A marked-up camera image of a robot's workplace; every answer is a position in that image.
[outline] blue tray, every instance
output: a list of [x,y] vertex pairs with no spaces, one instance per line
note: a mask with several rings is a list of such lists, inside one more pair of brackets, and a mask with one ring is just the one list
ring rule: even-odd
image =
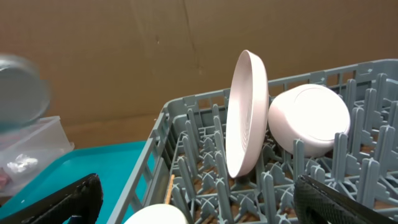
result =
[[[90,173],[96,173],[99,175],[104,192],[104,202],[97,223],[106,223],[145,143],[145,141],[140,141],[79,149],[64,155],[49,165],[1,207],[0,219],[43,199]],[[150,158],[148,164],[153,169],[153,157]],[[140,183],[137,195],[142,200],[146,186],[145,181],[140,181]],[[124,221],[132,214],[133,211],[129,207]]]

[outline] clear plastic container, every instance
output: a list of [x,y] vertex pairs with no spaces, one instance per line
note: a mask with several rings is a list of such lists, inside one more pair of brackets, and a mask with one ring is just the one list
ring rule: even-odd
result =
[[15,195],[72,149],[59,116],[42,118],[29,127],[0,135],[0,197]]

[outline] brown background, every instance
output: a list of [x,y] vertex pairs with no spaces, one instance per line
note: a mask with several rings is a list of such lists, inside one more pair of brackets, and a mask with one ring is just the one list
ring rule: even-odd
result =
[[166,101],[229,87],[244,49],[269,79],[398,58],[396,0],[0,0],[0,21],[78,147],[145,139]]

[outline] dish rack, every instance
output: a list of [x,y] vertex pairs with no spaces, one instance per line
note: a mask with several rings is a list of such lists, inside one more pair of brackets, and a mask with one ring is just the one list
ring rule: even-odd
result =
[[[163,203],[171,175],[171,203],[189,223],[298,223],[293,192],[300,174],[398,220],[398,59],[272,80],[270,98],[305,83],[326,85],[351,112],[350,132],[336,133],[333,151],[304,158],[298,139],[291,155],[268,131],[255,168],[230,179],[224,148],[229,89],[178,98],[162,108],[108,223],[120,223],[128,206],[136,212]],[[144,197],[138,185],[146,186]]]

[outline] white bowl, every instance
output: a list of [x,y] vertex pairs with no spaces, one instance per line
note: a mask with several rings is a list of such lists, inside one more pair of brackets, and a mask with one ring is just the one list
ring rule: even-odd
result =
[[269,129],[287,152],[294,139],[304,142],[305,157],[320,157],[333,148],[336,133],[348,134],[350,118],[344,101],[315,84],[295,87],[277,96],[269,107]]
[[264,64],[244,50],[235,67],[226,119],[226,164],[232,178],[256,165],[266,134],[268,99]]
[[156,204],[133,214],[124,224],[188,224],[185,215],[173,205]]

